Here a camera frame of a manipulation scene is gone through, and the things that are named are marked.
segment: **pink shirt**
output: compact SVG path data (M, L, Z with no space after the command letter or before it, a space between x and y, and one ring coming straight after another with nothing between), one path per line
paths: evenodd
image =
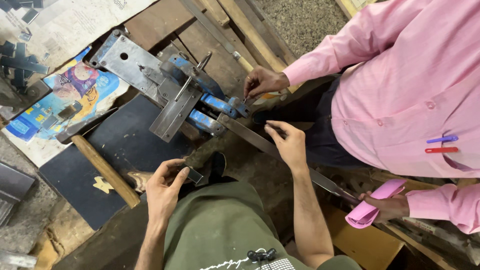
M368 5L337 35L326 36L283 72L295 85L355 63L360 64L342 75L332 101L333 130L351 155L400 175L480 177L480 1ZM426 143L448 135L459 140ZM425 153L426 148L442 146L458 147L459 152ZM444 195L443 189L449 188L421 194L452 203ZM462 192L468 200L452 207L478 200L479 192ZM429 202L415 199L422 196L412 196L414 216L440 217L428 214ZM441 219L472 224L463 217L478 224L476 204L474 212L466 217L461 211L458 219L451 216L453 208L443 208Z

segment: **metal rod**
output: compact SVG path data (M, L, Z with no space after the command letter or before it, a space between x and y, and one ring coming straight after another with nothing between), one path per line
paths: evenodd
M200 61L200 63L198 63L197 68L200 68L200 70L203 70L211 57L212 57L212 52L209 51L208 54ZM183 94L183 92L185 92L185 90L187 89L187 87L188 87L188 85L190 84L191 81L192 81L192 77L189 76L187 81L183 85L183 87L180 89L180 92L175 97L175 102L177 102L179 100L180 96Z

